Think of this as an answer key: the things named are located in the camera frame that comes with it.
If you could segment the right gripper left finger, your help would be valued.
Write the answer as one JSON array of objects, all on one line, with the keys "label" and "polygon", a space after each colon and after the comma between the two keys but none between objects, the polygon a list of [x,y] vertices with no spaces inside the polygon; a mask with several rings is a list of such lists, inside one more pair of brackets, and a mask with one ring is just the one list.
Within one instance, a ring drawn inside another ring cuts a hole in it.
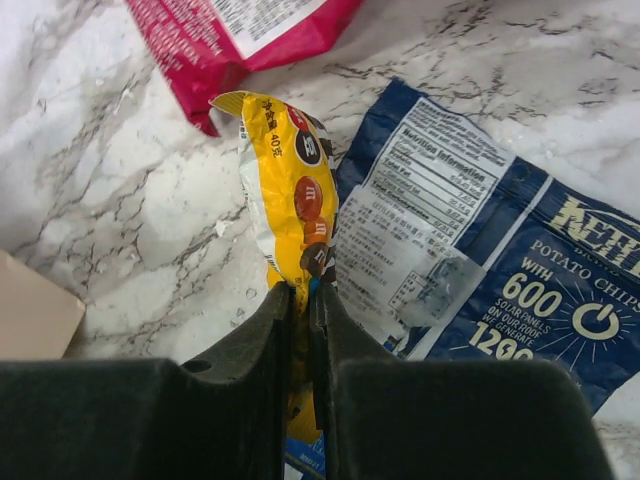
[{"label": "right gripper left finger", "polygon": [[291,293],[195,358],[5,362],[5,479],[280,479]]}]

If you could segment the blue Kettle chips bag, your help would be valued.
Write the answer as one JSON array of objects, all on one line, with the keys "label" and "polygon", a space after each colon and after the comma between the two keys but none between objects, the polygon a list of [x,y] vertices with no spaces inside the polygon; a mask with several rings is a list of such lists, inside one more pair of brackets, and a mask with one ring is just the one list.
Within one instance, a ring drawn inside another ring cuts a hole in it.
[{"label": "blue Kettle chips bag", "polygon": [[[545,361],[583,396],[613,475],[639,475],[639,223],[393,80],[338,170],[340,295],[408,361]],[[325,441],[289,479],[330,479]]]}]

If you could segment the pink snack bag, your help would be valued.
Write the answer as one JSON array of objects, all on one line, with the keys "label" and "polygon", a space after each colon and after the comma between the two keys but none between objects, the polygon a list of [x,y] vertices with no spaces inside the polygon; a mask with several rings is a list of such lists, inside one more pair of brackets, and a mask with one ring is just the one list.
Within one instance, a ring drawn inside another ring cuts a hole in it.
[{"label": "pink snack bag", "polygon": [[187,120],[217,136],[210,102],[247,75],[323,54],[361,0],[127,0]]}]

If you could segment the blue checkered paper bag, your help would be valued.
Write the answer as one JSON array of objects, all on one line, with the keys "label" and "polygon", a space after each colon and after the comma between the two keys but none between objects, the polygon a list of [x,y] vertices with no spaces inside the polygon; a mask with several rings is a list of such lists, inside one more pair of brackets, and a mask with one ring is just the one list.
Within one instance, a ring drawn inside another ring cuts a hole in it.
[{"label": "blue checkered paper bag", "polygon": [[85,316],[85,304],[6,251],[0,265],[1,359],[62,358]]}]

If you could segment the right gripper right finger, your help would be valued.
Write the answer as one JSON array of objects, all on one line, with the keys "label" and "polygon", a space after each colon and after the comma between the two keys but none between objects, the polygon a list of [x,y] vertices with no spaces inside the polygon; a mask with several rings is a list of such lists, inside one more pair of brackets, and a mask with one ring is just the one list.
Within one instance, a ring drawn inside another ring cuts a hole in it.
[{"label": "right gripper right finger", "polygon": [[609,479],[589,408],[545,361],[395,358],[321,285],[310,307],[330,479]]}]

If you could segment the yellow M&M candy pack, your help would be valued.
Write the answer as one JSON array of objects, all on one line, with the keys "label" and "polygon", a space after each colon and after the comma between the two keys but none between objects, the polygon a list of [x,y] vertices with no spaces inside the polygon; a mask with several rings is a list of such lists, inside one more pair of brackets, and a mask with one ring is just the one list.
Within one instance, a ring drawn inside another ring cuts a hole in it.
[{"label": "yellow M&M candy pack", "polygon": [[316,423],[310,360],[312,288],[335,280],[339,198],[332,143],[312,115],[266,94],[235,91],[212,106],[239,119],[239,173],[267,282],[294,293],[287,434],[305,443]]}]

